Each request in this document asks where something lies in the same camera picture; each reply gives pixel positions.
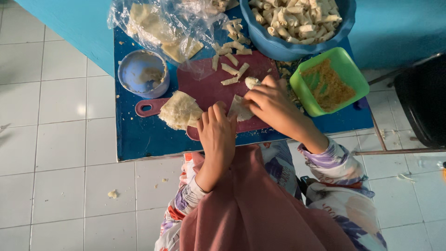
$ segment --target blue tabletop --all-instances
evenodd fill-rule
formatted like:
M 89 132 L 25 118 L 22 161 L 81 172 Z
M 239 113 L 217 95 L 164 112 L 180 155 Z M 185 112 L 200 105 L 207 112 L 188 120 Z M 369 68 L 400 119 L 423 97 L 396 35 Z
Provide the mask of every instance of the blue tabletop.
M 239 7 L 225 12 L 230 19 L 243 18 Z M 243 29 L 248 36 L 248 29 Z M 202 150 L 201 143 L 191 140 L 183 130 L 174 130 L 166 125 L 158 116 L 140 117 L 135 113 L 135 105 L 142 100 L 121 86 L 118 75 L 118 61 L 134 50 L 143 49 L 120 28 L 114 29 L 115 88 L 116 88 L 116 141 L 119 161 L 147 157 L 178 154 L 187 151 Z M 348 38 L 343 39 L 339 47 L 344 48 L 353 58 Z M 211 57 L 213 50 L 203 48 L 192 59 Z M 170 97 L 178 89 L 177 68 L 170 64 L 170 87 L 161 98 Z M 349 105 L 333 114 L 313 118 L 315 125 L 323 133 L 337 133 L 373 127 L 369 109 L 356 109 Z M 236 145 L 288 139 L 287 136 L 266 128 L 237 134 Z

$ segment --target blue bowl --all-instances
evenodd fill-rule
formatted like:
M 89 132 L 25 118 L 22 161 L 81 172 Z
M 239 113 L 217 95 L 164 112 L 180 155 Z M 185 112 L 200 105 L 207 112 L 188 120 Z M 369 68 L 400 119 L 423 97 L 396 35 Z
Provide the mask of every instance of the blue bowl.
M 163 81 L 154 86 L 153 80 L 147 81 L 147 70 L 158 69 L 164 72 Z M 170 76 L 165 60 L 149 50 L 130 52 L 118 67 L 118 79 L 129 92 L 145 99 L 161 97 L 170 85 Z
M 336 4 L 339 6 L 342 22 L 337 27 L 334 37 L 317 45 L 296 45 L 271 36 L 263 26 L 257 23 L 249 8 L 248 0 L 240 0 L 240 8 L 248 23 L 252 43 L 262 54 L 279 61 L 294 61 L 308 54 L 316 54 L 337 47 L 339 42 L 350 33 L 355 23 L 356 2 L 355 0 L 336 0 Z

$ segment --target pink hijab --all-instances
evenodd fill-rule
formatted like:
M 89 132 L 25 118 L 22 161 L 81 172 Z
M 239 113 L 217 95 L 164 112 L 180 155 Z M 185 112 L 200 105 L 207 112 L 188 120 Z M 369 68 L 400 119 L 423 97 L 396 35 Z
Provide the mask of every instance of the pink hijab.
M 199 170 L 203 159 L 196 165 Z M 230 171 L 183 219 L 180 250 L 356 250 L 323 210 L 274 183 L 257 145 L 238 147 Z

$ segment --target blue wall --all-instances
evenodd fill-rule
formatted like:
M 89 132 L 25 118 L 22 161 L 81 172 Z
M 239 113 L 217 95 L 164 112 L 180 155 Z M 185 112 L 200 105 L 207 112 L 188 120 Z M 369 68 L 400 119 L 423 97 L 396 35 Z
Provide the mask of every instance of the blue wall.
M 359 68 L 397 67 L 446 50 L 446 0 L 356 0 L 350 35 Z M 17 0 L 113 75 L 110 0 Z
M 111 0 L 16 0 L 23 8 L 114 75 L 113 30 L 107 27 Z
M 397 67 L 446 50 L 446 0 L 356 0 L 348 38 L 359 68 Z

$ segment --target hand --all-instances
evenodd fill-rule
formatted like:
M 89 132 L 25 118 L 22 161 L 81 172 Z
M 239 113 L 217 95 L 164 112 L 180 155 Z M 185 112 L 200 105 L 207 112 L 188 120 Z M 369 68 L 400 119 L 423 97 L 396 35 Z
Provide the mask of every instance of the hand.
M 195 182 L 205 192 L 214 188 L 234 159 L 237 115 L 227 118 L 225 107 L 222 101 L 218 101 L 207 112 L 203 112 L 202 119 L 197 122 L 206 157 L 201 170 L 195 176 Z
M 244 99 L 253 114 L 280 133 L 304 143 L 310 152 L 319 154 L 327 149 L 325 135 L 288 99 L 285 79 L 276 81 L 268 75 Z

